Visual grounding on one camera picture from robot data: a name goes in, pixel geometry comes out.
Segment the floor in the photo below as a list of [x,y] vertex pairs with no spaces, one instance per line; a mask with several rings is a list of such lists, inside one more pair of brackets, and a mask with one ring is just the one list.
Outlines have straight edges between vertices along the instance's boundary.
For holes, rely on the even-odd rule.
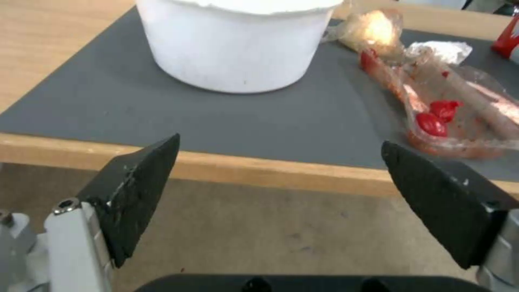
[[[0,206],[42,221],[94,172],[5,164]],[[169,181],[114,291],[171,273],[414,274],[473,279],[401,199]]]

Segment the plastic bag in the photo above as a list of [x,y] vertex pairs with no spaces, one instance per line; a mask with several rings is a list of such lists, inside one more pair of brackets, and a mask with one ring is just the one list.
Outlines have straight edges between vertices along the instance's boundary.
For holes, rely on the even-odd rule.
[[519,150],[519,104],[490,75],[451,68],[430,49],[399,67],[387,66],[377,53],[363,50],[361,67],[404,103],[411,145],[464,158]]
[[409,58],[416,58],[427,48],[432,49],[440,61],[453,65],[460,65],[472,52],[472,47],[467,43],[430,41],[412,43],[405,49],[405,55]]
[[355,51],[373,47],[381,57],[400,55],[402,28],[402,14],[395,9],[353,12],[339,25],[328,27],[322,42],[338,40]]

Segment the red ketchup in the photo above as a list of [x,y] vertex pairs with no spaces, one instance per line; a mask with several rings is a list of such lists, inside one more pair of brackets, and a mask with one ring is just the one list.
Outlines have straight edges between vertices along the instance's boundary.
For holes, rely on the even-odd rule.
[[429,105],[428,113],[416,115],[416,123],[429,135],[447,137],[447,123],[452,122],[456,109],[462,105],[455,100],[438,100]]
[[492,50],[507,59],[519,63],[519,15],[514,16],[512,22],[492,45]]
[[455,100],[438,100],[431,103],[429,112],[442,120],[444,123],[449,123],[456,115],[456,108],[461,106],[461,103]]
[[378,55],[374,49],[366,49],[360,53],[360,67],[369,72],[377,66]]
[[419,113],[416,115],[416,123],[429,135],[447,137],[447,126],[437,116],[431,113]]

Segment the gray mat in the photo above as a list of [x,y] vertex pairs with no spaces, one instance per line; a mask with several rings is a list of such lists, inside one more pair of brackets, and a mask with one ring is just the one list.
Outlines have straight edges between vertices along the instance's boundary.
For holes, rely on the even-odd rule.
[[[405,43],[431,39],[471,44],[467,64],[519,97],[519,67],[491,53],[490,42],[403,35]],[[183,84],[154,63],[134,8],[0,115],[0,131],[138,146],[179,132],[186,151],[384,168],[382,141],[405,143],[402,116],[396,98],[358,68],[357,55],[334,43],[319,47],[298,83],[275,92],[230,95]],[[519,181],[518,162],[513,152],[470,165]]]

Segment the white styrofoam bowl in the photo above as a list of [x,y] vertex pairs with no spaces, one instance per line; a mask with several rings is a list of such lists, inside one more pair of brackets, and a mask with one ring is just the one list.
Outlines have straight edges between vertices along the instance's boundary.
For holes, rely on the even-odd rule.
[[333,7],[342,2],[334,1],[329,7],[270,14],[177,0],[136,3],[164,71],[204,89],[253,93],[285,87],[305,74]]

